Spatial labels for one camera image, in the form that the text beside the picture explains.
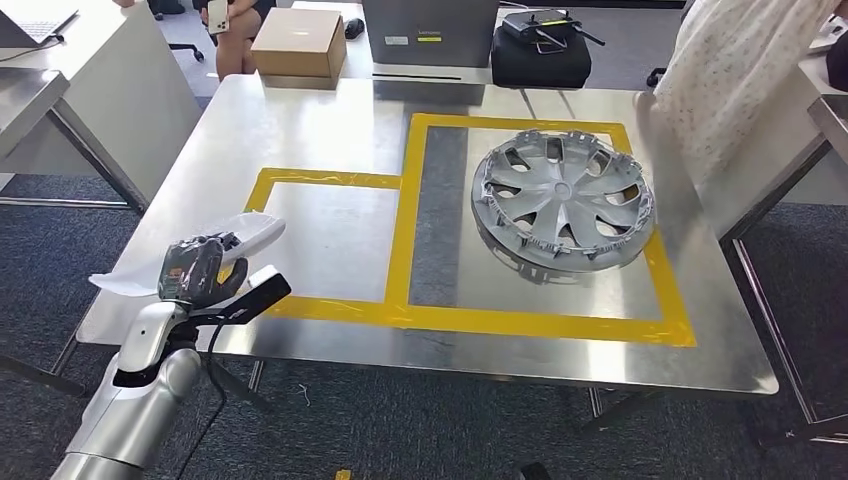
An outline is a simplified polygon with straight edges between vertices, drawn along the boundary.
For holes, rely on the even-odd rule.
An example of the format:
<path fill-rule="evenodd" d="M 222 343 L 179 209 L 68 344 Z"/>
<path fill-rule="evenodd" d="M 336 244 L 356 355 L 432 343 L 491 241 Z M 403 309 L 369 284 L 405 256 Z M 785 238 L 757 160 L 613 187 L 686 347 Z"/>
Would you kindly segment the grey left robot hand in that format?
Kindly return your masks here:
<path fill-rule="evenodd" d="M 247 278 L 248 260 L 238 257 L 225 280 L 219 281 L 218 275 L 224 253 L 240 244 L 235 234 L 228 232 L 170 245 L 158 276 L 158 298 L 198 310 L 234 297 Z"/>

